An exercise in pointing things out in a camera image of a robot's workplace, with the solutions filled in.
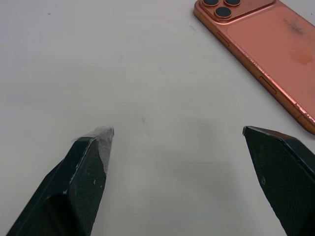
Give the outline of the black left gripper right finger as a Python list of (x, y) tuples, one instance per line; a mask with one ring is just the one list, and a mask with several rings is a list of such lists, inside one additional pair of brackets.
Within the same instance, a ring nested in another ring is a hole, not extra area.
[(287, 236), (315, 236), (315, 154), (295, 137), (245, 126), (243, 136), (266, 199)]

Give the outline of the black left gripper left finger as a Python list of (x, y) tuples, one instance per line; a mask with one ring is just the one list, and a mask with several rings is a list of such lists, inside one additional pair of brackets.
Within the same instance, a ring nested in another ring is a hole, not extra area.
[(42, 180), (6, 236), (90, 236), (103, 196), (114, 129), (75, 140)]

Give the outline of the orange smartphone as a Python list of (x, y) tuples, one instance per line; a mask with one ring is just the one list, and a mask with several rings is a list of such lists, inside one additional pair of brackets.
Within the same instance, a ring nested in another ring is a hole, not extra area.
[(281, 0), (196, 0), (193, 12), (315, 135), (315, 26)]

